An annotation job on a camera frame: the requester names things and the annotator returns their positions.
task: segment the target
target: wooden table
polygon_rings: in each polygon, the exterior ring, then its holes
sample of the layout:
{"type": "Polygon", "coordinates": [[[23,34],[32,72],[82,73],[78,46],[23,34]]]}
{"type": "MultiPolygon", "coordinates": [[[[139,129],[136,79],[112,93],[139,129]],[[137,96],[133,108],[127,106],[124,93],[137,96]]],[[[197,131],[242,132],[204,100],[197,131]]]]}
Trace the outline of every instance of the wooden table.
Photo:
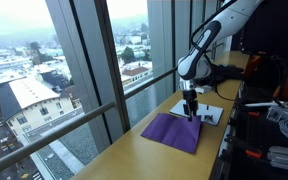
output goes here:
{"type": "MultiPolygon", "coordinates": [[[[228,52],[215,63],[234,64],[245,68],[247,60],[248,56],[240,52],[228,52]]],[[[228,80],[219,85],[218,90],[222,96],[234,99],[239,86],[240,81],[228,80]]],[[[140,136],[158,113],[169,113],[180,99],[182,94],[177,91],[73,179],[208,179],[234,102],[223,100],[214,92],[198,94],[198,102],[222,107],[224,111],[217,126],[204,124],[195,154],[140,136]]]]}

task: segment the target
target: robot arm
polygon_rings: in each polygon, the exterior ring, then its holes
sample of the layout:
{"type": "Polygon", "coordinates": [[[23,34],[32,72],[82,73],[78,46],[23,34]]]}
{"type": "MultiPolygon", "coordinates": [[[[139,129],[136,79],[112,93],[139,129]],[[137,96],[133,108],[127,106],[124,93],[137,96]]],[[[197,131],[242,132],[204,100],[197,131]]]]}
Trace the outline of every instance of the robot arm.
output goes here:
{"type": "Polygon", "coordinates": [[[211,74],[211,64],[203,57],[206,49],[213,42],[237,33],[247,22],[255,9],[263,0],[225,0],[221,9],[200,27],[206,28],[187,56],[179,59],[178,73],[181,77],[180,87],[183,90],[184,112],[191,120],[196,115],[197,101],[195,89],[191,80],[202,79],[211,74]]]}

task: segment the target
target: white roof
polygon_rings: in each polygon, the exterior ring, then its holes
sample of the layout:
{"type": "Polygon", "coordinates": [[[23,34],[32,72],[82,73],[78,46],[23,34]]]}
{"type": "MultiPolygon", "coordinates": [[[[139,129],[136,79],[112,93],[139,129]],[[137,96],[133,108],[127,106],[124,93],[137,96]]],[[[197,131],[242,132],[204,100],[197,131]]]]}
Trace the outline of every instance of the white roof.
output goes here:
{"type": "Polygon", "coordinates": [[[12,91],[21,106],[28,107],[40,101],[60,97],[39,81],[32,78],[19,79],[9,83],[12,91]]]}

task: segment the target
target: sky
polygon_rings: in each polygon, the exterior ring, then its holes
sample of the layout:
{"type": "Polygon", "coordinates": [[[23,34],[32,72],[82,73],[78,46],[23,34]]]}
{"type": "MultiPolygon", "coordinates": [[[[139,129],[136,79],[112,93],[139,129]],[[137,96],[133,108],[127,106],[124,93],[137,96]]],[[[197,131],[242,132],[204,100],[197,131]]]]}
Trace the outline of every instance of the sky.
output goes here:
{"type": "MultiPolygon", "coordinates": [[[[147,14],[147,0],[107,0],[112,19],[147,14]]],[[[52,27],[45,0],[0,0],[0,35],[52,27]]]]}

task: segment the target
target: purple cloth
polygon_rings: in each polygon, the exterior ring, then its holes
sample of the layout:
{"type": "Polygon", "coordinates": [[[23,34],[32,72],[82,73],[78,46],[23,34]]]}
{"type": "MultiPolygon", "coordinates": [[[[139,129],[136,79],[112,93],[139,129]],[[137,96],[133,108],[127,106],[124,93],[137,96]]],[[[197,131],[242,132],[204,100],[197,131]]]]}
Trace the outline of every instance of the purple cloth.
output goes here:
{"type": "Polygon", "coordinates": [[[187,118],[159,113],[141,136],[194,154],[201,127],[201,116],[194,116],[189,122],[187,118]]]}

